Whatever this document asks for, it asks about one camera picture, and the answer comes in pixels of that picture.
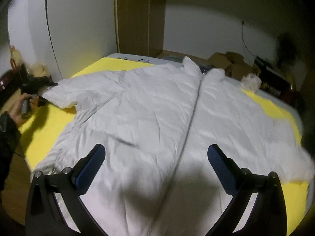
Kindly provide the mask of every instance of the brown wooden cabinet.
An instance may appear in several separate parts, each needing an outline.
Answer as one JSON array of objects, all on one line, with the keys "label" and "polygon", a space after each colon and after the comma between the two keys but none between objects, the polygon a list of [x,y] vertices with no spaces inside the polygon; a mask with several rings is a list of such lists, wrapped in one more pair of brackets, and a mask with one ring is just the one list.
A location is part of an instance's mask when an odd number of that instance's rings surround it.
[{"label": "brown wooden cabinet", "polygon": [[158,56],[163,50],[166,0],[115,0],[119,53]]}]

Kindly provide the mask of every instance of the black sleeve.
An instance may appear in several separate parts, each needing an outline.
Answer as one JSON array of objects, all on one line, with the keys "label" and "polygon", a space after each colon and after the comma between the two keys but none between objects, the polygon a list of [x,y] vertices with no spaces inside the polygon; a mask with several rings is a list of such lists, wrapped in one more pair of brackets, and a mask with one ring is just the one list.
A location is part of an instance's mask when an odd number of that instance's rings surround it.
[{"label": "black sleeve", "polygon": [[21,134],[7,112],[0,116],[0,192],[4,189],[10,164]]}]

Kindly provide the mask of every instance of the wooden floor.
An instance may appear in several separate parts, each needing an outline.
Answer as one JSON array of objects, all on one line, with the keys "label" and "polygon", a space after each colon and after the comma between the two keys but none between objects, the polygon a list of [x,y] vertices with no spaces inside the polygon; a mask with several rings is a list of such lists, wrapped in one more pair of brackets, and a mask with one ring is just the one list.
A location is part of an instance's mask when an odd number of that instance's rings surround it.
[{"label": "wooden floor", "polygon": [[14,154],[10,174],[2,192],[2,203],[8,215],[21,224],[25,224],[30,185],[30,171],[24,158]]}]

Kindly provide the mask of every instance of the wooden panel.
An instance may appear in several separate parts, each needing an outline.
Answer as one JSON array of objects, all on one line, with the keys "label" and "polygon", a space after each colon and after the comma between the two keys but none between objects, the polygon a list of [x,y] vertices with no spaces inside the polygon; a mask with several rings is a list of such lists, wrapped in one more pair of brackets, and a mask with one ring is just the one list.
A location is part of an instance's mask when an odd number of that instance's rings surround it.
[{"label": "wooden panel", "polygon": [[14,154],[10,174],[2,192],[2,203],[7,214],[21,224],[25,224],[30,185],[30,172],[24,158]]},{"label": "wooden panel", "polygon": [[149,0],[117,0],[119,52],[148,55]]},{"label": "wooden panel", "polygon": [[166,0],[150,0],[149,56],[156,57],[163,50]]}]

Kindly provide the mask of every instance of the wall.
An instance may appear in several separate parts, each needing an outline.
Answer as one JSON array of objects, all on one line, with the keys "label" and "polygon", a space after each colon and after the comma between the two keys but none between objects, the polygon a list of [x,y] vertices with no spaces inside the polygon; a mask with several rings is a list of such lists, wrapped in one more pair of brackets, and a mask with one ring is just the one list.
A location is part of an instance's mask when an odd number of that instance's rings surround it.
[{"label": "wall", "polygon": [[49,37],[45,0],[12,0],[8,32],[11,45],[21,52],[26,65],[40,62],[48,67],[54,81],[62,79]]},{"label": "wall", "polygon": [[0,11],[0,76],[10,69],[10,44],[7,32],[7,8],[5,8]]},{"label": "wall", "polygon": [[114,0],[47,0],[52,46],[64,78],[115,53]]},{"label": "wall", "polygon": [[[275,61],[276,37],[289,31],[303,58],[314,57],[311,22],[300,0],[167,0],[164,49],[202,58],[229,50],[252,64],[254,57],[242,45],[241,21],[254,55]],[[295,70],[295,77],[303,82],[305,70]]]}]

